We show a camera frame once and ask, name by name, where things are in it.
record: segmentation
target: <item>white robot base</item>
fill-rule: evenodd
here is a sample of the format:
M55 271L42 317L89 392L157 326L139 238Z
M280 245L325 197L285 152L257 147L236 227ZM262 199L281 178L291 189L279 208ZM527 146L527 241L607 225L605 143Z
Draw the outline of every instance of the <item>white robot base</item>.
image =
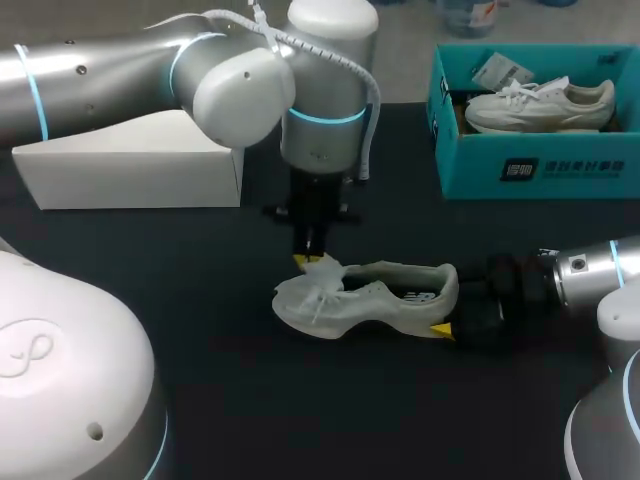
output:
M170 480L169 418L135 315L0 251L0 479Z

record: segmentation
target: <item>bottle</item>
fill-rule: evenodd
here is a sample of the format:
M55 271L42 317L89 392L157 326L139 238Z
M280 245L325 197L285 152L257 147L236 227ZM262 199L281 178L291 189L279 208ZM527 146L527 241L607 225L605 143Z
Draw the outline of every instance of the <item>bottle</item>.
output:
M495 26L498 0L438 0L447 28L460 37L484 37Z

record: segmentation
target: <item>floor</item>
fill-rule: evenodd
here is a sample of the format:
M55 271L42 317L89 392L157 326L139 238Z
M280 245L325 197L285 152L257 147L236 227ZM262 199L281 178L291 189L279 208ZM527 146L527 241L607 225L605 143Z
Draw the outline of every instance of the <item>floor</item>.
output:
M0 47L69 36L126 32L171 15L210 8L246 11L246 0L20 0L0 11ZM262 0L274 25L286 19L289 0ZM640 41L640 2L579 0L564 9L535 0L511 0L499 12L495 31L484 42ZM442 26L428 0L381 6L374 75L387 103L424 101L434 47L465 41Z

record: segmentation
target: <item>shoe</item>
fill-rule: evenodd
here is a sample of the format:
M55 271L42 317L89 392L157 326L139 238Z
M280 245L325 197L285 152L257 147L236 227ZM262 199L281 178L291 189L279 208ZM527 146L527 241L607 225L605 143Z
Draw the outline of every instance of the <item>shoe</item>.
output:
M440 338L430 327L443 323L458 300L458 274L448 264L343 267L325 255L303 268L304 275L278 285L273 310L314 337L337 339L361 322L379 320L407 335Z
M465 117L481 133L597 132L614 110L611 80L596 88L583 88L563 77L544 85L520 85L514 80L499 93L471 99Z

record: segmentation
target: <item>shoe insole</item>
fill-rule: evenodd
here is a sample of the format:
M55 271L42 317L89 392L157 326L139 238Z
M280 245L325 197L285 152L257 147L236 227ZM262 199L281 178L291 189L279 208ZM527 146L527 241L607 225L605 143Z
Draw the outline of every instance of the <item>shoe insole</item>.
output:
M342 279L345 291L358 290L371 283L371 280L363 280L356 277L345 277ZM400 285L385 283L389 291L396 297L407 302L424 303L433 300L440 295L440 290L436 288L425 288L416 285Z

